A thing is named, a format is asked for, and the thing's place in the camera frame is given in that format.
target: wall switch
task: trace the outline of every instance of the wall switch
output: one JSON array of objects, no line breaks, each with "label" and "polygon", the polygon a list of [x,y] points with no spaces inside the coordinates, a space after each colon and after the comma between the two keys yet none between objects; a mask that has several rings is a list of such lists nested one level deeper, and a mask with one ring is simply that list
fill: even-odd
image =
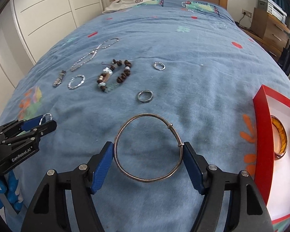
[{"label": "wall switch", "polygon": [[248,16],[248,17],[252,18],[252,13],[251,13],[251,12],[249,12],[249,11],[247,11],[247,10],[244,10],[244,9],[242,9],[242,14],[243,14],[244,12],[246,12],[246,16]]}]

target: wardrobe door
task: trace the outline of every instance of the wardrobe door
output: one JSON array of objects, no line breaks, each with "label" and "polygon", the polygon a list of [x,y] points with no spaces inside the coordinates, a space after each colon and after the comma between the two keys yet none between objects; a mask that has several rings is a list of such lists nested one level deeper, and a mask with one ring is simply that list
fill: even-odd
[{"label": "wardrobe door", "polygon": [[17,23],[37,62],[76,29],[69,0],[14,0]]},{"label": "wardrobe door", "polygon": [[103,12],[101,0],[70,0],[70,4],[77,27]]}]

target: bed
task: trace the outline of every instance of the bed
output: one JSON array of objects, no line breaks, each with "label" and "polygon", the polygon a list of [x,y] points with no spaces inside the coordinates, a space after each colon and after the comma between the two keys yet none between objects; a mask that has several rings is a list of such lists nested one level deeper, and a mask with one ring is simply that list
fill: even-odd
[{"label": "bed", "polygon": [[[3,124],[48,112],[57,122],[56,131],[41,139],[40,151],[15,169],[24,206],[16,218],[6,214],[13,231],[20,231],[26,207],[49,169],[64,172],[86,163],[140,113],[164,117],[183,141],[222,170],[254,174],[252,98],[262,84],[290,98],[290,81],[262,47],[236,27],[226,1],[153,0],[101,15],[38,61],[0,118]],[[76,71],[69,70],[111,38],[119,41]],[[101,62],[111,64],[112,59],[129,60],[131,75],[106,93],[97,79],[106,67]],[[156,70],[155,62],[162,62],[165,70]],[[62,70],[67,71],[62,84],[53,87]],[[70,90],[67,85],[78,74],[85,82]],[[113,83],[116,76],[110,78]],[[151,102],[137,100],[142,90],[153,92]],[[171,133],[153,118],[130,124],[118,149],[124,168],[144,178],[169,172],[179,154]],[[111,232],[190,231],[202,202],[183,164],[172,177],[146,184],[124,176],[113,162],[92,198],[105,231]],[[223,230],[228,200],[225,194],[217,231]],[[70,193],[67,204],[72,231],[77,231]]]}]

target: screw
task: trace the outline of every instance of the screw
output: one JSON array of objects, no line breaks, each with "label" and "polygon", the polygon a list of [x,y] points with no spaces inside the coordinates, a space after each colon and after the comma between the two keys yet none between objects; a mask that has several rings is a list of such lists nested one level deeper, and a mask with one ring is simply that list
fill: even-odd
[{"label": "screw", "polygon": [[213,164],[208,165],[208,168],[209,168],[210,170],[212,170],[212,171],[217,170],[217,166],[216,166],[216,165],[213,165]]},{"label": "screw", "polygon": [[51,176],[55,173],[55,170],[54,169],[50,169],[47,171],[47,175]]},{"label": "screw", "polygon": [[79,170],[86,170],[87,169],[87,165],[86,164],[81,164],[78,168],[79,168]]},{"label": "screw", "polygon": [[249,173],[245,170],[241,171],[241,174],[242,176],[245,176],[245,177],[249,176]]}]

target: beaded bracelet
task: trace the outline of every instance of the beaded bracelet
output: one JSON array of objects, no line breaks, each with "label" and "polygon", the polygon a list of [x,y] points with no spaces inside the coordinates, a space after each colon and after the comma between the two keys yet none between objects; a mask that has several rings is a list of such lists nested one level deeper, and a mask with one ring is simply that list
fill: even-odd
[{"label": "beaded bracelet", "polygon": [[[105,68],[103,70],[103,73],[99,76],[97,83],[98,83],[98,87],[101,89],[101,91],[103,92],[107,92],[107,85],[106,82],[108,81],[108,79],[110,78],[110,76],[113,74],[113,70],[115,70],[117,67],[122,65],[122,61],[116,61],[115,59],[113,59],[112,62],[113,65],[110,65],[110,68]],[[130,76],[131,72],[130,72],[130,68],[131,68],[131,63],[128,60],[125,60],[124,62],[125,64],[125,69],[123,71],[123,73],[117,77],[117,83],[118,85],[123,83],[126,78],[128,76]]]}]

